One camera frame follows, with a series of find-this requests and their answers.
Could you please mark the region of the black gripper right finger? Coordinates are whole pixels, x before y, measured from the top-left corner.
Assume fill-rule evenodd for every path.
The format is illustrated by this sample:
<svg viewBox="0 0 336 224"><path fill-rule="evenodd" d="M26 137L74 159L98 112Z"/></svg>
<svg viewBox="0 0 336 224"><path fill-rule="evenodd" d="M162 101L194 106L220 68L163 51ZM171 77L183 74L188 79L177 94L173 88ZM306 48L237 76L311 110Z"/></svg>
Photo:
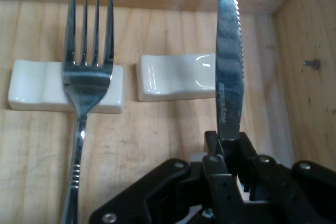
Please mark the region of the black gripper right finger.
<svg viewBox="0 0 336 224"><path fill-rule="evenodd" d="M335 171L312 161L287 168L257 154L244 132L238 150L238 177L251 200L277 205L289 223L335 223Z"/></svg>

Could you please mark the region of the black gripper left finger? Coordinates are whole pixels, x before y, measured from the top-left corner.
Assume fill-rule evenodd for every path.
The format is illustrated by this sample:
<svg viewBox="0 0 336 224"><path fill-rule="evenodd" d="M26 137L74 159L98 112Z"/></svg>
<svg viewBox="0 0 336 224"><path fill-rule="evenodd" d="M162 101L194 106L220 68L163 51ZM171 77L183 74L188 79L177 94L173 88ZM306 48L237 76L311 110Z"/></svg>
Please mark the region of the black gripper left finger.
<svg viewBox="0 0 336 224"><path fill-rule="evenodd" d="M238 140L220 140L215 131L205 132L203 153L189 162L172 158L95 210L89 223L221 223L224 205L240 200L235 175Z"/></svg>

